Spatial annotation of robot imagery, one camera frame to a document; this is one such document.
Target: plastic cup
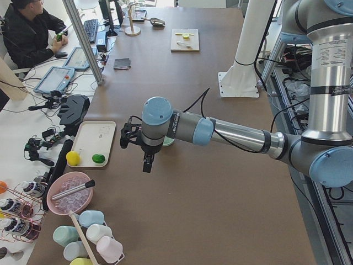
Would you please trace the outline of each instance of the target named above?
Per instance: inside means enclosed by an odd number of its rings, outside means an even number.
[[[75,258],[70,265],[93,265],[89,258]]]
[[[73,261],[75,258],[87,258],[87,256],[88,253],[82,241],[71,242],[64,249],[64,258],[67,261]]]
[[[113,236],[113,232],[111,231],[110,227],[93,224],[87,229],[86,237],[89,241],[91,241],[94,244],[97,244],[97,242],[103,236],[109,236],[109,237]]]
[[[71,242],[77,241],[78,238],[78,232],[73,226],[59,226],[53,233],[53,240],[63,247],[66,247]]]
[[[102,225],[104,223],[104,214],[101,211],[84,211],[79,216],[79,224],[89,228],[93,224]]]
[[[124,257],[122,244],[109,236],[103,236],[98,241],[97,251],[107,263],[114,263]]]

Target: robotic arm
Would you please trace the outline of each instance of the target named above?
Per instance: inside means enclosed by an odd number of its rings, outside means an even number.
[[[130,118],[121,130],[121,147],[127,148],[129,142],[142,147],[144,172],[151,171],[154,154],[167,136],[197,145],[207,145],[212,140],[236,145],[244,151],[266,153],[327,187],[350,183],[353,148],[352,136],[346,131],[346,115],[353,50],[353,3],[287,0],[282,34],[292,41],[307,35],[313,42],[311,111],[308,128],[301,136],[269,133],[183,113],[173,109],[165,98],[154,97],[143,107],[142,124],[132,124]]]

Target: electronic device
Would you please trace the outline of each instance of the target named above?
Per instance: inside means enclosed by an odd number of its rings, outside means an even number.
[[[146,17],[147,15],[147,11],[146,10],[139,10],[138,12],[136,12],[136,9],[135,9],[135,12],[132,16],[132,21],[134,22],[144,22],[144,17]]]
[[[83,23],[84,31],[87,34],[90,43],[95,43],[95,37],[97,35],[98,19],[89,19]]]
[[[108,7],[106,5],[106,0],[99,0],[98,2],[99,2],[99,7],[103,15],[103,18],[108,21],[109,28],[107,30],[107,36],[117,36],[119,32],[119,26],[114,25],[114,20],[111,15],[110,6]],[[109,2],[114,2],[119,25],[122,25],[122,21],[124,19],[124,13],[121,9],[121,6],[119,5],[117,0],[109,0]]]
[[[95,42],[95,46],[99,52],[106,52],[106,43],[107,43],[107,36],[105,31],[100,31],[97,33],[97,40]]]
[[[57,90],[64,94],[74,74],[74,68],[52,66],[33,91],[41,94],[51,94],[51,91]]]
[[[92,51],[94,55],[97,55],[97,48],[92,48]],[[72,52],[64,63],[64,67],[72,67],[76,71],[85,71],[88,69],[89,63],[81,47],[73,48]]]

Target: brown tabletop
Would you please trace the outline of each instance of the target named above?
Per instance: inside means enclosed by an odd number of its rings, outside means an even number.
[[[315,264],[285,164],[216,142],[201,147],[175,140],[156,154],[148,174],[140,147],[120,148],[120,129],[154,96],[183,110],[210,87],[206,115],[266,130],[272,120],[265,92],[257,99],[219,95],[217,73],[233,64],[240,10],[150,8],[147,16],[166,27],[135,23],[139,36],[120,33],[86,116],[117,125],[107,166],[82,171],[97,184],[87,209],[105,214],[124,246],[121,264]],[[171,53],[176,28],[198,29],[200,52]],[[131,69],[114,71],[114,59],[126,57]],[[63,224],[71,225],[70,218],[47,214],[29,265],[69,264],[52,240]]]

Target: green ball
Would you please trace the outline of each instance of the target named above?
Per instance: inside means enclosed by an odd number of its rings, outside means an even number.
[[[92,156],[92,160],[93,160],[94,163],[102,164],[102,163],[105,161],[105,156],[103,156],[103,155],[100,154],[100,153],[95,153],[95,154]]]

